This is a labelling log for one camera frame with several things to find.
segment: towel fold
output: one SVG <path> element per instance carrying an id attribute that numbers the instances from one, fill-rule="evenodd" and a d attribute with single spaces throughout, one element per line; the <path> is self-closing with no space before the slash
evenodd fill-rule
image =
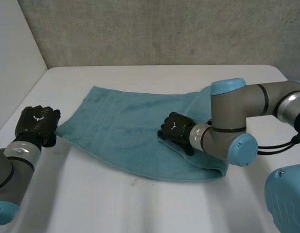
<path id="1" fill-rule="evenodd" d="M 171 112 L 198 123 L 211 119 L 210 88 L 182 95 L 130 93 L 94 86 L 56 134 L 121 170 L 161 180 L 206 181 L 228 163 L 201 151 L 187 156 L 157 131 Z"/>

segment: black cable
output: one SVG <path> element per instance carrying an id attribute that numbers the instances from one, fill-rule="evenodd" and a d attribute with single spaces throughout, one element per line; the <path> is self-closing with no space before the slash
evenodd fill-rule
<path id="1" fill-rule="evenodd" d="M 290 142 L 286 142 L 284 144 L 280 144 L 277 146 L 268 146 L 268 147 L 258 147 L 259 149 L 265 149 L 265 150 L 271 150 L 271 149 L 279 149 L 283 147 L 288 147 L 290 145 L 296 145 L 300 143 L 300 133 L 298 133 L 296 136 L 293 136 Z"/>
<path id="2" fill-rule="evenodd" d="M 266 152 L 266 151 L 258 151 L 257 154 L 259 155 L 273 155 L 273 154 L 279 154 L 279 153 L 282 153 L 286 150 L 289 150 L 290 148 L 292 148 L 293 146 L 295 146 L 296 144 L 290 144 L 288 147 L 284 148 L 284 149 L 281 149 L 281 150 L 277 150 L 277 151 L 269 151 L 269 152 Z"/>
<path id="3" fill-rule="evenodd" d="M 268 146 L 268 147 L 258 147 L 259 149 L 278 149 L 278 148 L 283 148 L 283 147 L 287 147 L 289 145 L 291 145 L 292 142 L 286 142 L 284 144 L 280 144 L 277 146 Z"/>

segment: gray wall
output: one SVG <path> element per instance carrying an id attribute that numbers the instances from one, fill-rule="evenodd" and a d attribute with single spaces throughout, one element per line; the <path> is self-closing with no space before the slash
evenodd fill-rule
<path id="1" fill-rule="evenodd" d="M 269 64 L 300 79 L 300 0 L 18 0 L 48 68 Z"/>

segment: concrete wall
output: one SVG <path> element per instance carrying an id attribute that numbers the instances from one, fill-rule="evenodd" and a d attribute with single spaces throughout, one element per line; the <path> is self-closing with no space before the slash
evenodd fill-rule
<path id="1" fill-rule="evenodd" d="M 46 70 L 17 0 L 0 0 L 0 129 Z"/>
<path id="2" fill-rule="evenodd" d="M 269 64 L 300 79 L 300 0 L 18 0 L 49 68 Z"/>

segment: white wall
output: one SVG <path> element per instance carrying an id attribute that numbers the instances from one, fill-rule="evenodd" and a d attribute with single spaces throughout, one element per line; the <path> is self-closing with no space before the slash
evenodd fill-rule
<path id="1" fill-rule="evenodd" d="M 0 0 L 0 128 L 46 70 L 17 0 Z"/>

